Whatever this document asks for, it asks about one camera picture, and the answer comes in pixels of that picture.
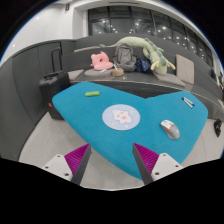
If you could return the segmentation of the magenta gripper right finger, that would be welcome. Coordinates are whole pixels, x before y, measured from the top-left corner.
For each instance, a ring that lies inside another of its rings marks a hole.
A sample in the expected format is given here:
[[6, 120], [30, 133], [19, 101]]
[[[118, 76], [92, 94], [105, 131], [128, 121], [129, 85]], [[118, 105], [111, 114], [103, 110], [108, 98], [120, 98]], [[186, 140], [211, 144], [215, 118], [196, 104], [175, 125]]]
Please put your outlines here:
[[133, 144], [132, 153], [134, 155], [143, 183], [145, 185], [152, 183], [153, 178], [151, 174], [159, 158], [159, 155], [137, 143]]

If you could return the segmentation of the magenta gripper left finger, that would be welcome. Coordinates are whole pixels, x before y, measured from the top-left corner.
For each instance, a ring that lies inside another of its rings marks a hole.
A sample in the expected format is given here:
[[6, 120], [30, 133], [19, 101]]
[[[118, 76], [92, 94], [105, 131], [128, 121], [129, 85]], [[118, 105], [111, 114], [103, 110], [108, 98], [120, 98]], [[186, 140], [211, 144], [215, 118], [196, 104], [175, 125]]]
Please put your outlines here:
[[85, 144], [64, 156], [72, 172], [71, 181], [79, 185], [82, 181], [89, 158], [91, 155], [91, 144]]

